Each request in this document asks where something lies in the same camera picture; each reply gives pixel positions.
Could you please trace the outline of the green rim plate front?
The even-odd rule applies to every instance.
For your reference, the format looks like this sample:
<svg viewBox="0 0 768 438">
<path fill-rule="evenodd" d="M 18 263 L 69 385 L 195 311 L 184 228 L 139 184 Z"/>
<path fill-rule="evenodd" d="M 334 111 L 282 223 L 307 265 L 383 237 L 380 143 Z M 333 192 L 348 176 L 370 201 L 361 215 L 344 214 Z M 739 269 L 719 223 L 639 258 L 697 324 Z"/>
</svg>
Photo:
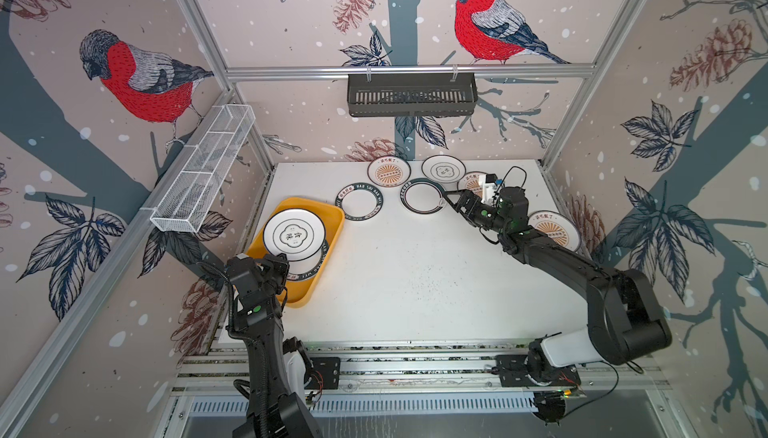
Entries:
<svg viewBox="0 0 768 438">
<path fill-rule="evenodd" d="M 317 275 L 328 253 L 329 245 L 324 241 L 321 247 L 312 256 L 305 260 L 289 263 L 288 282 L 303 282 Z"/>
</svg>

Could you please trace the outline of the white black motif plate front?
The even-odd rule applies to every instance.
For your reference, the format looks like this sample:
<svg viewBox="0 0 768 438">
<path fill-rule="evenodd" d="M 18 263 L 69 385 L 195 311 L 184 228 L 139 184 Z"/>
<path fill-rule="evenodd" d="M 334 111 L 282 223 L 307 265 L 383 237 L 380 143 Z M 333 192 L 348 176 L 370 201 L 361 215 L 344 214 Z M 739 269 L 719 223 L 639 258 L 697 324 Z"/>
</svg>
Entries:
<svg viewBox="0 0 768 438">
<path fill-rule="evenodd" d="M 325 241 L 325 225 L 313 212 L 300 208 L 276 213 L 266 223 L 262 242 L 268 253 L 285 254 L 289 262 L 315 255 Z"/>
</svg>

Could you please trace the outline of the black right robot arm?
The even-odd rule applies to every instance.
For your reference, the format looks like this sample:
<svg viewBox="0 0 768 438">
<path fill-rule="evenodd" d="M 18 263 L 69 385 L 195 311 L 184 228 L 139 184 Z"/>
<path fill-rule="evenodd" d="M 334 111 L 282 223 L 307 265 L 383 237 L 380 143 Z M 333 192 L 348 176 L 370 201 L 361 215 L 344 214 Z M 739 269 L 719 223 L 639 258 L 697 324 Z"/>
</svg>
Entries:
<svg viewBox="0 0 768 438">
<path fill-rule="evenodd" d="M 637 270 L 603 267 L 535 229 L 524 189 L 504 187 L 491 205 L 470 190 L 454 194 L 458 201 L 451 208 L 471 226 L 494 232 L 494 245 L 566 285 L 587 304 L 584 328 L 529 344 L 527 368 L 533 379 L 575 364 L 622 365 L 671 345 L 672 333 L 649 279 Z"/>
</svg>

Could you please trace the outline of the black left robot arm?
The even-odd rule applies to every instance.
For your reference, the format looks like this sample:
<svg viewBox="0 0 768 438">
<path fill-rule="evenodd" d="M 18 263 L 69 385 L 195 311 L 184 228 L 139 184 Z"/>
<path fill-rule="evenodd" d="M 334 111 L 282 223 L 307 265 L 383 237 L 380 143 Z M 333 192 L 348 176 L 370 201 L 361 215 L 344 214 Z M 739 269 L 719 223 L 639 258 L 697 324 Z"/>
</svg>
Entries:
<svg viewBox="0 0 768 438">
<path fill-rule="evenodd" d="M 234 437 L 320 437 L 321 428 L 301 392 L 290 387 L 284 356 L 297 352 L 312 366 L 303 343 L 284 339 L 284 308 L 278 296 L 286 291 L 289 264 L 285 255 L 230 259 L 224 279 L 229 287 L 227 333 L 245 344 L 249 378 L 234 386 L 247 399 L 245 423 Z"/>
</svg>

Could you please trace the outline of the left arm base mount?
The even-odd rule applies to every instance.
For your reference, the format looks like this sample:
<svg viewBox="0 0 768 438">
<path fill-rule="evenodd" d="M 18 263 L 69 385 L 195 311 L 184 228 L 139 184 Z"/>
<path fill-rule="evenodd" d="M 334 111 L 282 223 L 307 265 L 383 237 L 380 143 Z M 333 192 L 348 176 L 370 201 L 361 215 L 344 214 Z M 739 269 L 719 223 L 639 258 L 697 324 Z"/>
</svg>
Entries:
<svg viewBox="0 0 768 438">
<path fill-rule="evenodd" d="M 298 352 L 283 356 L 291 391 L 327 391 L 339 388 L 341 359 L 338 357 L 311 357 L 309 365 Z"/>
</svg>

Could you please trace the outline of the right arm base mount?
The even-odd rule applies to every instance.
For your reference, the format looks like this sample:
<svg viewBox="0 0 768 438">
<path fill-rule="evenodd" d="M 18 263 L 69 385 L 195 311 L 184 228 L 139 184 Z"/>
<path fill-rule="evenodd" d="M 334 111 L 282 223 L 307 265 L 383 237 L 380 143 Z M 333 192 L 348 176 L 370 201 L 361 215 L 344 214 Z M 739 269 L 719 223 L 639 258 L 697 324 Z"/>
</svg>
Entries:
<svg viewBox="0 0 768 438">
<path fill-rule="evenodd" d="M 581 386 L 574 366 L 555 368 L 539 356 L 497 355 L 491 373 L 499 377 L 504 388 Z"/>
</svg>

